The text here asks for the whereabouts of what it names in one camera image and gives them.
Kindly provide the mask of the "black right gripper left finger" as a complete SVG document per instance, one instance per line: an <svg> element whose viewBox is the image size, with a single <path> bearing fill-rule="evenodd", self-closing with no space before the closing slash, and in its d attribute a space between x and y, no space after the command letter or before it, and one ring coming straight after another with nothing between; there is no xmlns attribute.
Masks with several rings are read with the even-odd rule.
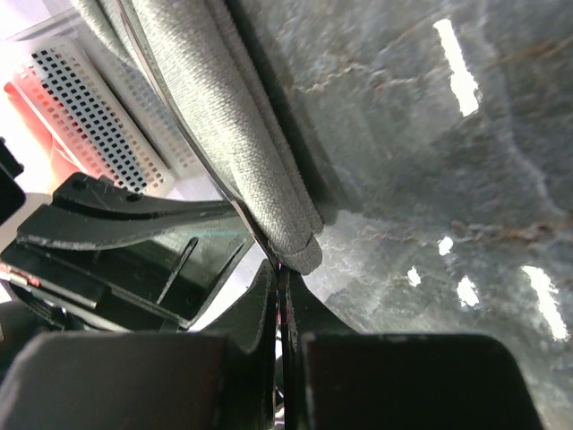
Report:
<svg viewBox="0 0 573 430"><path fill-rule="evenodd" d="M267 429L275 413L276 273L198 332L44 333L1 387L4 429Z"/></svg>

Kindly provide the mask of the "grey cloth napkin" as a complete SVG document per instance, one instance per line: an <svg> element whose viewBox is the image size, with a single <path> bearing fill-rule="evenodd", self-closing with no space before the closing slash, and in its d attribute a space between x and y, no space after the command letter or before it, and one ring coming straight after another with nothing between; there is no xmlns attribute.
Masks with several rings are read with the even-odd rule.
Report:
<svg viewBox="0 0 573 430"><path fill-rule="evenodd" d="M270 249L302 274L322 262L323 221L222 1L80 1L82 18L150 73Z"/></svg>

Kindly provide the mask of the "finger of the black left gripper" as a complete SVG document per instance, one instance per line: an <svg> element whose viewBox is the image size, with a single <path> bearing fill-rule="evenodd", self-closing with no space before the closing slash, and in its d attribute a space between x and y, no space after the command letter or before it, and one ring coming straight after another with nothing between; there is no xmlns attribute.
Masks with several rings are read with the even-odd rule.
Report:
<svg viewBox="0 0 573 430"><path fill-rule="evenodd" d="M107 180L71 175L17 228L16 240L68 251L135 245L185 229L192 238L248 236L230 202L186 202L126 191Z"/></svg>

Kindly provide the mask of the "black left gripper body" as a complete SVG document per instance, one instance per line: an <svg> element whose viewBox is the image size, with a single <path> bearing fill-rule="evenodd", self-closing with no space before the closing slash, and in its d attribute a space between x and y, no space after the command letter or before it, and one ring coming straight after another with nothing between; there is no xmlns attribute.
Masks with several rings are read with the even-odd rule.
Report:
<svg viewBox="0 0 573 430"><path fill-rule="evenodd" d="M184 331L209 308L252 248L248 236L192 238L183 228L135 245L68 251L16 240L30 214L17 184L22 165L1 150L1 275L35 314L63 328Z"/></svg>

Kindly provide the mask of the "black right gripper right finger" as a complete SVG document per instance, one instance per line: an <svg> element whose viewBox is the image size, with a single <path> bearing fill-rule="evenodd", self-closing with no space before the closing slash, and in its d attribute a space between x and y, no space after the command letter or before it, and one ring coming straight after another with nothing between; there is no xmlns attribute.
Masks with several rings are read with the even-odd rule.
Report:
<svg viewBox="0 0 573 430"><path fill-rule="evenodd" d="M515 358L478 333L353 330L279 274L289 429L539 429Z"/></svg>

